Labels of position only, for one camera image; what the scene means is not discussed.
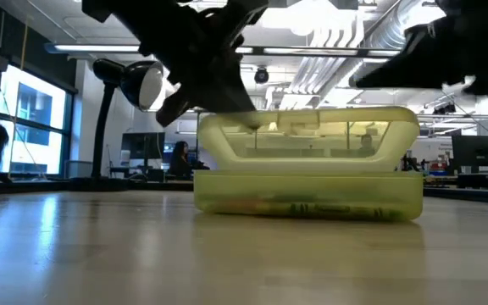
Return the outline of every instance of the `desk lamp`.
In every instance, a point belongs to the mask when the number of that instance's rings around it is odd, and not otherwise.
[[[95,130],[91,177],[71,179],[71,187],[76,191],[124,191],[128,189],[128,180],[101,176],[104,132],[110,103],[119,88],[135,108],[147,111],[163,88],[163,65],[154,61],[139,61],[124,66],[103,58],[93,63],[93,73],[103,81],[105,88]]]

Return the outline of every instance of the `container lid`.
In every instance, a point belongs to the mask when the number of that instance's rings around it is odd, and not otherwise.
[[[199,140],[219,169],[240,171],[392,171],[419,135],[417,116],[402,107],[267,111],[246,114],[250,130],[210,115]]]

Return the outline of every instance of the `yellow plastic box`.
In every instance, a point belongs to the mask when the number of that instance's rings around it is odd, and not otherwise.
[[[211,115],[199,139],[219,170],[195,173],[195,203],[207,213],[338,219],[416,219],[423,178],[395,172],[419,135],[406,108],[246,114],[249,130]]]

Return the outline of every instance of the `window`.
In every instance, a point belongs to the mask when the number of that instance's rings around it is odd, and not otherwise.
[[[18,124],[16,133],[13,135],[13,122],[2,120],[1,125],[7,130],[9,141],[3,150],[0,171],[59,174],[62,152],[61,134]]]
[[[10,65],[2,73],[1,89],[0,120],[9,143],[0,171],[60,174],[62,157],[69,153],[62,154],[62,147],[69,142],[70,94]]]

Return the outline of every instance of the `glass window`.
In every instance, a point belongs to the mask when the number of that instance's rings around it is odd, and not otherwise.
[[[25,125],[17,125],[13,134],[13,122],[2,120],[1,125],[10,138],[3,151],[2,172],[59,174],[61,134]]]
[[[64,128],[66,92],[10,66],[1,79],[0,113]]]

